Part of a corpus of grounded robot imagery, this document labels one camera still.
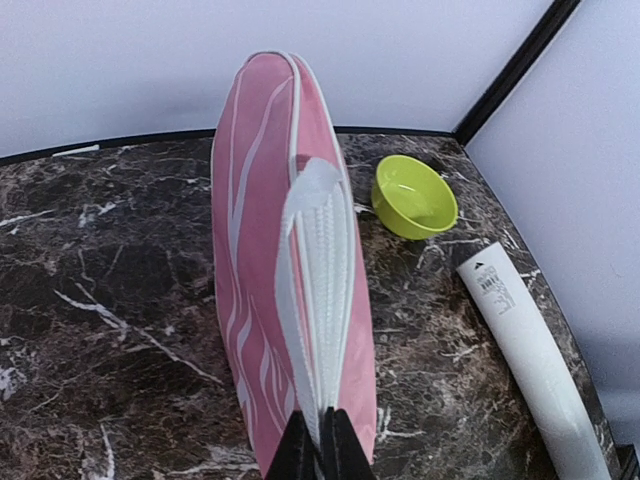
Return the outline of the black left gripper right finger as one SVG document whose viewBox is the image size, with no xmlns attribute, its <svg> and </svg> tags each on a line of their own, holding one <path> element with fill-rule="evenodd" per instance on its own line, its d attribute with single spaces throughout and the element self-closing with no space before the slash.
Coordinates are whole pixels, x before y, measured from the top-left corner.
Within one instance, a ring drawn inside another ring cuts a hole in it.
<svg viewBox="0 0 640 480">
<path fill-rule="evenodd" d="M 374 480 L 375 475 L 344 409 L 327 409 L 321 428 L 321 471 L 327 480 Z"/>
</svg>

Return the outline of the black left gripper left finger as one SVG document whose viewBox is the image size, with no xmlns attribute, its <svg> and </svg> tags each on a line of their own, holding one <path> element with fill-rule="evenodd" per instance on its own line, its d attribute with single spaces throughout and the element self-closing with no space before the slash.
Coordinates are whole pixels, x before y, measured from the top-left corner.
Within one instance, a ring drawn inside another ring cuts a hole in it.
<svg viewBox="0 0 640 480">
<path fill-rule="evenodd" d="M 315 480 L 315 446 L 301 411 L 293 411 L 265 480 Z"/>
</svg>

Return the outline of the pink racket bag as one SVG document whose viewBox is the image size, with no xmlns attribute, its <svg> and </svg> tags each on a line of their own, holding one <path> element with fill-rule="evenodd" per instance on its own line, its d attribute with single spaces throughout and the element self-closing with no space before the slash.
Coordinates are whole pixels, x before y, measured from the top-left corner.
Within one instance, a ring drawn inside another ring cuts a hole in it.
<svg viewBox="0 0 640 480">
<path fill-rule="evenodd" d="M 348 169 L 309 65 L 260 52 L 238 71 L 211 151 L 217 318 L 265 477 L 293 411 L 321 471 L 328 408 L 371 466 L 373 326 Z"/>
</svg>

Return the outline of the white shuttlecock tube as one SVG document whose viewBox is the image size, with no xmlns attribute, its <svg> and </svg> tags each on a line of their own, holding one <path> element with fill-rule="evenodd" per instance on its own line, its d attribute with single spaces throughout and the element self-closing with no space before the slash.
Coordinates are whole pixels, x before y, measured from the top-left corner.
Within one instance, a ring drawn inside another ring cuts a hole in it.
<svg viewBox="0 0 640 480">
<path fill-rule="evenodd" d="M 592 422 L 540 310 L 503 246 L 458 268 L 527 403 L 561 479 L 608 479 Z"/>
</svg>

